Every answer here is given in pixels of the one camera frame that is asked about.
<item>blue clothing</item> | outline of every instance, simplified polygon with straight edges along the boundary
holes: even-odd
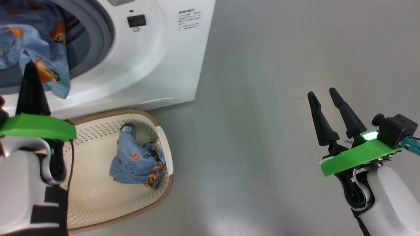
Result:
[[[50,0],[0,1],[0,69],[33,61],[45,91],[70,91],[63,16]]]
[[[112,160],[110,176],[125,184],[145,184],[157,189],[165,172],[165,158],[158,143],[136,142],[136,127],[125,124],[120,129],[117,156]]]

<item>white plastic basket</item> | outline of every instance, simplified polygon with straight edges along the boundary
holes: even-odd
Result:
[[[119,129],[125,123],[137,127],[140,144],[159,142],[166,160],[166,171],[158,190],[142,184],[122,184],[109,175],[117,153]],[[160,125],[148,113],[132,109],[108,112],[74,121],[74,166],[68,202],[69,233],[80,233],[109,226],[140,215],[162,203],[172,187],[173,163],[169,144]],[[67,189],[71,167],[71,144],[65,143],[64,160]]]

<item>basket rim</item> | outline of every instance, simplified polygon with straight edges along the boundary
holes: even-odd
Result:
[[[117,116],[117,115],[125,115],[125,114],[139,114],[139,115],[145,116],[146,118],[150,119],[156,127],[160,126],[159,123],[156,121],[156,119],[151,114],[149,114],[145,111],[142,111],[142,110],[138,110],[138,109],[125,109],[125,110],[117,110],[117,111],[100,113],[100,114],[88,116],[88,117],[81,118],[81,119],[75,119],[74,121],[72,121],[72,123],[76,126],[76,125],[80,125],[80,124],[83,124],[83,123],[86,123],[86,122],[99,120],[99,119],[102,119],[102,118],[107,118],[107,117]],[[134,218],[134,217],[136,217],[136,216],[138,216],[142,213],[145,213],[145,212],[159,206],[168,197],[169,192],[172,189],[172,183],[173,183],[173,174],[170,174],[169,175],[169,180],[168,180],[168,186],[166,187],[165,192],[153,204],[145,206],[145,207],[143,207],[139,210],[133,211],[129,214],[117,217],[115,219],[104,221],[102,223],[97,223],[97,224],[93,224],[93,225],[89,225],[89,226],[83,226],[83,227],[68,229],[68,233],[69,234],[82,233],[82,232],[86,232],[86,231],[91,231],[91,230],[103,228],[103,227],[110,226],[110,225],[113,225],[113,224],[116,224],[116,223],[119,223],[119,222],[123,222],[125,220]]]
[[[139,114],[139,115],[145,116],[150,121],[152,121],[156,127],[160,126],[160,124],[156,121],[156,119],[151,114],[142,110],[138,110],[138,109],[116,110],[116,111],[110,111],[110,112],[105,112],[105,113],[99,113],[99,114],[91,115],[91,116],[84,117],[81,119],[75,119],[74,121],[72,121],[72,123],[76,126],[76,125],[80,125],[80,124],[87,123],[90,121],[95,121],[95,120],[99,120],[99,119],[103,119],[103,118],[107,118],[111,116],[126,115],[126,114]]]

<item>concrete floor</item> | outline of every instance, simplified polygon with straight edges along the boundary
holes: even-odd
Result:
[[[174,183],[159,207],[80,234],[362,235],[324,177],[307,93],[343,140],[336,87],[368,129],[402,113],[420,122],[420,2],[219,0],[196,100],[150,111],[171,145]],[[420,158],[388,164],[420,199]]]

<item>washing machine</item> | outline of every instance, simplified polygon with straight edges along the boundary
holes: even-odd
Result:
[[[194,99],[215,0],[51,1],[65,18],[71,75],[67,99],[46,92],[53,116]],[[0,78],[3,108],[14,115],[19,66],[0,70]]]

